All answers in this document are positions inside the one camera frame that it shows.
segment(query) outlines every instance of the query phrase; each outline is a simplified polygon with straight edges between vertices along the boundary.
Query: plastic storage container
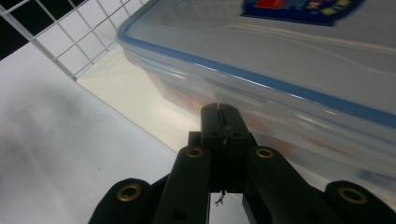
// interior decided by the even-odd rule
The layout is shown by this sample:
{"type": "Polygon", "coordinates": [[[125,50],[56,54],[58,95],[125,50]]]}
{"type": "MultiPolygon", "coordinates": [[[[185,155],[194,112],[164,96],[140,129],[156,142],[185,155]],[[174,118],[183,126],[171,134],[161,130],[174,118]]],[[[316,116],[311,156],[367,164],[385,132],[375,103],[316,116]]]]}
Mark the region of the plastic storage container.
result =
{"type": "Polygon", "coordinates": [[[396,5],[364,1],[326,26],[241,16],[245,5],[151,0],[120,43],[166,99],[195,113],[233,105],[259,144],[395,208],[396,5]]]}

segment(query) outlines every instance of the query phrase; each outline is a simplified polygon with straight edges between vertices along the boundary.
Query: metal wire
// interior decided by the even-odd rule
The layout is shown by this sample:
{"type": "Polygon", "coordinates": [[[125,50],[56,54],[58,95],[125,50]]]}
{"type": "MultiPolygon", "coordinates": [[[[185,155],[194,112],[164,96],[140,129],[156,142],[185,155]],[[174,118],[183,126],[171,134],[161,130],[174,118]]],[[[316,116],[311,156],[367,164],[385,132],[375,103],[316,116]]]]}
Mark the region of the metal wire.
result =
{"type": "Polygon", "coordinates": [[[114,12],[112,12],[111,14],[108,14],[105,10],[105,8],[103,7],[102,3],[99,0],[85,0],[83,1],[81,4],[79,4],[78,6],[76,6],[71,0],[67,0],[67,2],[70,4],[70,6],[72,6],[72,10],[69,11],[68,13],[66,13],[64,16],[62,16],[59,20],[56,20],[56,18],[51,14],[51,12],[45,7],[45,5],[43,3],[41,3],[40,0],[23,0],[20,3],[18,3],[17,5],[15,5],[14,7],[11,7],[9,9],[5,9],[2,5],[0,5],[0,13],[1,16],[12,26],[15,28],[15,30],[17,30],[24,38],[26,38],[30,43],[32,43],[37,49],[39,49],[45,56],[47,56],[55,65],[57,65],[65,74],[67,74],[69,77],[75,79],[75,76],[77,74],[79,74],[81,71],[83,71],[84,69],[86,69],[88,66],[91,66],[92,64],[94,64],[94,61],[98,59],[98,57],[100,57],[104,52],[109,52],[109,48],[116,42],[116,39],[114,39],[113,41],[110,42],[110,44],[106,45],[104,43],[104,41],[100,38],[100,36],[95,32],[95,29],[100,26],[101,24],[103,24],[105,21],[109,21],[111,23],[111,25],[114,27],[115,30],[117,30],[117,26],[116,24],[113,22],[113,20],[110,19],[111,16],[113,16],[115,13],[117,13],[119,10],[125,10],[125,12],[127,13],[128,16],[131,16],[131,14],[129,13],[129,11],[126,8],[126,4],[128,4],[130,1],[139,1],[141,6],[143,6],[143,3],[141,0],[128,0],[128,1],[121,1],[120,0],[120,4],[121,6],[118,7],[114,12]],[[37,35],[32,35],[32,33],[30,33],[16,18],[14,18],[11,14],[12,11],[14,11],[15,9],[23,6],[24,4],[26,4],[29,1],[36,1],[37,4],[44,10],[44,12],[52,19],[53,24],[50,25],[49,27],[47,27],[46,29],[44,29],[43,31],[41,31],[39,34],[37,35]],[[81,14],[80,12],[80,7],[83,6],[85,3],[89,2],[89,1],[95,1],[99,7],[102,9],[103,13],[106,15],[106,18],[102,21],[100,21],[97,25],[95,25],[94,27],[92,27],[88,21],[86,20],[86,18],[81,14]],[[85,23],[85,25],[87,25],[87,27],[89,28],[89,32],[87,34],[85,34],[83,37],[81,37],[80,39],[75,39],[73,38],[66,29],[64,29],[64,27],[60,24],[60,21],[62,21],[64,18],[68,17],[71,13],[73,12],[77,12],[77,14],[81,17],[81,19],[83,20],[83,22],[85,23]],[[50,28],[52,28],[53,26],[58,26],[64,33],[65,35],[71,40],[72,44],[70,46],[68,46],[68,48],[66,48],[64,51],[62,51],[59,55],[53,55],[50,50],[48,50],[42,43],[40,43],[37,38],[41,35],[43,35],[44,33],[46,33],[50,28]],[[81,43],[80,41],[82,39],[84,39],[87,35],[93,34],[95,36],[95,38],[99,41],[99,43],[102,46],[102,49],[100,50],[99,53],[97,53],[95,56],[90,57],[88,55],[87,52],[84,51],[84,49],[81,47],[81,43]],[[84,55],[84,57],[88,60],[88,62],[83,65],[80,69],[77,70],[77,72],[72,73],[70,71],[69,68],[67,68],[67,66],[65,66],[61,61],[59,61],[59,59],[65,55],[71,48],[73,47],[77,47],[77,49],[84,55]]]}

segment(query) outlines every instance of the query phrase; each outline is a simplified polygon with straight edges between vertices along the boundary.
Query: blue label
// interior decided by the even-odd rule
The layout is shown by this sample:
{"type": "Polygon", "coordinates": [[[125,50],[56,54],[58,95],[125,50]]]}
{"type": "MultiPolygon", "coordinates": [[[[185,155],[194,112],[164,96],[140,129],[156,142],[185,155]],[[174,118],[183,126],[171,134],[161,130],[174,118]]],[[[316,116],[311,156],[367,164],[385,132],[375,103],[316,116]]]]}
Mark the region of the blue label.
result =
{"type": "Polygon", "coordinates": [[[242,16],[333,25],[362,0],[245,0],[242,16]]]}

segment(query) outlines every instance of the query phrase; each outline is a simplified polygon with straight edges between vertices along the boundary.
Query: white wire grid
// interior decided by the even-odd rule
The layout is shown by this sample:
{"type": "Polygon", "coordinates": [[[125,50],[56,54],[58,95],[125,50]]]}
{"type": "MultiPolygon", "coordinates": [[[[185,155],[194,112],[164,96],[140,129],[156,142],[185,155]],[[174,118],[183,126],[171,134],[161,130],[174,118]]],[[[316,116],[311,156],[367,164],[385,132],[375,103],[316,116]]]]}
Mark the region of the white wire grid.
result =
{"type": "Polygon", "coordinates": [[[36,46],[69,77],[81,76],[114,46],[120,24],[142,7],[147,0],[86,0],[56,20],[40,0],[23,0],[5,9],[1,16],[22,36],[36,46]],[[36,1],[53,24],[32,35],[11,12],[29,1],[36,1]]]}

